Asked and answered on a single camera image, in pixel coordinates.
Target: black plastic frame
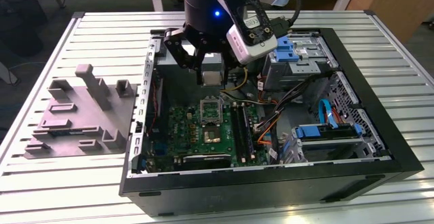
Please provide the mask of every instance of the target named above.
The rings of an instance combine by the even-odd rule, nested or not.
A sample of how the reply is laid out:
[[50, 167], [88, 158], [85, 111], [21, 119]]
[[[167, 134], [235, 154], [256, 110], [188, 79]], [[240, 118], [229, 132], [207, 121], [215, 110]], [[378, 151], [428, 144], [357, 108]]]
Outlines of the black plastic frame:
[[352, 199], [379, 184], [383, 184], [390, 180], [404, 179], [423, 170], [422, 164], [412, 153], [412, 150], [386, 112], [384, 107], [380, 104], [380, 101], [333, 30], [331, 28], [295, 28], [292, 30], [316, 31], [323, 37], [329, 51], [339, 62], [339, 66], [345, 75], [348, 83], [359, 98], [360, 108], [363, 108], [367, 112], [372, 124], [375, 125], [378, 134], [390, 151], [392, 160], [333, 165], [317, 164], [315, 166], [288, 168], [268, 167], [264, 170], [239, 172], [224, 171], [208, 174], [161, 174], [156, 177], [126, 178], [128, 143], [120, 183], [120, 195], [133, 192], [140, 192], [142, 195], [145, 195], [146, 192], [157, 193], [159, 191], [168, 189], [217, 187], [239, 184], [295, 181], [303, 179], [308, 181], [312, 179], [321, 181], [321, 178], [329, 177], [360, 176], [363, 179], [380, 179], [380, 181], [368, 180], [361, 185], [351, 185], [348, 189], [352, 189], [352, 193], [344, 197], [341, 197], [343, 195], [340, 193], [335, 193], [329, 196], [329, 198], [317, 200], [317, 202], [329, 202]]

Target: yellow wire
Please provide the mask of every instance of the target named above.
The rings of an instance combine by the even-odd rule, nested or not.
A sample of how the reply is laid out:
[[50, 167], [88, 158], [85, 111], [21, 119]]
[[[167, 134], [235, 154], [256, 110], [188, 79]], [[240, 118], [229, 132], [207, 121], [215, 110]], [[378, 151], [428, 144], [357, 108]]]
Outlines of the yellow wire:
[[263, 138], [265, 133], [269, 131], [271, 127], [273, 124], [276, 124], [277, 120], [279, 120], [280, 116], [273, 120], [273, 122], [269, 124], [269, 126], [267, 127], [265, 131], [263, 132], [263, 134], [260, 135], [259, 139], [257, 139], [257, 144], [260, 144], [263, 142]]
[[233, 88], [227, 88], [227, 89], [221, 89], [220, 91], [221, 92], [228, 92], [228, 91], [233, 91], [233, 90], [237, 90], [247, 82], [247, 68], [244, 68], [244, 81], [241, 82], [240, 85], [237, 85], [236, 87]]

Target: connector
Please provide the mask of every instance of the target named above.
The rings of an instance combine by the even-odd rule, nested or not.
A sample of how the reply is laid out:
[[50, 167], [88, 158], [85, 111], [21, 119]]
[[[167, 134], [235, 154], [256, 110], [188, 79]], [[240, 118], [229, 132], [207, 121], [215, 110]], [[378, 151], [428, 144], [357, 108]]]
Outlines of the connector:
[[271, 19], [269, 22], [276, 38], [284, 37], [291, 28], [289, 22], [281, 17]]
[[276, 62], [297, 62], [299, 56], [293, 52], [293, 44], [287, 36], [277, 39], [277, 49], [275, 49], [275, 54]]

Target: gray plastic part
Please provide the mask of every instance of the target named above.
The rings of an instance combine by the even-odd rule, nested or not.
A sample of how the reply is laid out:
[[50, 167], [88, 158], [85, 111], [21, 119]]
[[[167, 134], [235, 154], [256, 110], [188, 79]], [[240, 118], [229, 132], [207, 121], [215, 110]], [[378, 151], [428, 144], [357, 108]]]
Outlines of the gray plastic part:
[[[94, 103], [94, 100], [89, 95], [85, 86], [72, 87], [69, 90], [65, 90], [66, 97], [69, 98], [66, 103], [73, 104], [76, 106], [76, 110], [64, 111], [61, 113], [52, 113], [48, 109], [45, 110], [38, 123], [38, 127], [33, 131], [33, 138], [29, 141], [29, 145], [45, 143], [50, 147], [50, 150], [44, 154], [30, 153], [37, 152], [37, 150], [30, 150], [25, 152], [24, 157], [30, 159], [124, 153], [125, 148], [118, 148], [118, 146], [122, 145], [121, 141], [120, 144], [116, 144], [116, 148], [108, 148], [105, 146], [102, 143], [102, 133], [105, 130], [110, 136], [114, 136], [116, 131], [118, 131], [120, 135], [124, 136], [122, 138], [128, 136], [133, 106], [136, 101], [134, 94], [137, 85], [129, 84], [129, 86], [133, 91], [133, 96], [120, 98], [116, 92], [116, 86], [106, 85], [106, 99], [112, 106], [112, 109], [108, 111], [101, 111], [97, 103]], [[65, 101], [60, 102], [54, 99], [50, 99], [48, 108], [62, 106], [65, 105], [64, 103]], [[52, 129], [41, 127], [44, 121], [56, 120], [69, 120], [70, 127]], [[78, 147], [80, 140], [96, 140], [101, 148], [98, 150], [82, 151]]]
[[44, 129], [44, 132], [38, 132], [37, 130], [34, 130], [32, 136], [37, 140], [45, 140], [45, 139], [52, 139], [53, 138], [53, 136], [48, 132], [45, 132], [45, 129]]
[[108, 88], [104, 80], [101, 78], [94, 78], [92, 70], [93, 67], [90, 64], [80, 64], [76, 66], [74, 75], [82, 79], [88, 87], [88, 92], [92, 98], [94, 99], [96, 103], [98, 104], [101, 110], [106, 111], [110, 109], [110, 104], [106, 99]]
[[66, 91], [70, 90], [72, 87], [68, 83], [66, 80], [53, 80], [49, 87], [48, 87], [48, 92], [52, 94], [53, 98], [56, 100], [66, 100], [68, 95]]
[[96, 141], [96, 139], [90, 139], [90, 140], [80, 140], [78, 148], [85, 152], [85, 151], [100, 150], [102, 147], [100, 143]]
[[133, 97], [134, 92], [130, 88], [128, 80], [117, 80], [116, 82], [116, 92], [120, 98]]
[[60, 120], [44, 120], [41, 122], [41, 127], [48, 129], [61, 129], [70, 127], [72, 122], [69, 119], [60, 119]]
[[49, 106], [48, 110], [50, 113], [70, 112], [70, 111], [76, 111], [76, 106], [73, 103], [62, 103], [62, 104]]
[[108, 131], [104, 131], [102, 133], [102, 141], [101, 141], [106, 148], [109, 149], [118, 149], [118, 148], [125, 148], [126, 145], [126, 140], [120, 134], [118, 130], [116, 130], [114, 137], [112, 137], [108, 133]]
[[29, 144], [25, 147], [25, 152], [29, 154], [46, 154], [50, 150], [49, 146], [41, 142]]
[[85, 136], [102, 136], [102, 129], [100, 126], [93, 127], [94, 129], [82, 130]]

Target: table surface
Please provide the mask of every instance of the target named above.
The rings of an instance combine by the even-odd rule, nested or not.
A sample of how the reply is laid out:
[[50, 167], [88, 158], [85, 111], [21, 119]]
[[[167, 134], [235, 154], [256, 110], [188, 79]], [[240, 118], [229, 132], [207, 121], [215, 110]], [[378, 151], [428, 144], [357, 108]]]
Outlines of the table surface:
[[[269, 17], [292, 12], [268, 12]], [[150, 219], [121, 198], [124, 154], [50, 159], [22, 157], [48, 106], [53, 78], [72, 86], [77, 64], [89, 63], [106, 84], [140, 83], [149, 30], [179, 27], [184, 13], [86, 13], [72, 19], [0, 146], [0, 223], [61, 224], [188, 223], [396, 223], [434, 220], [434, 89], [432, 78], [396, 43], [375, 17], [361, 11], [308, 12], [293, 27], [331, 27], [419, 158], [424, 171], [388, 183], [349, 202], [185, 215]]]

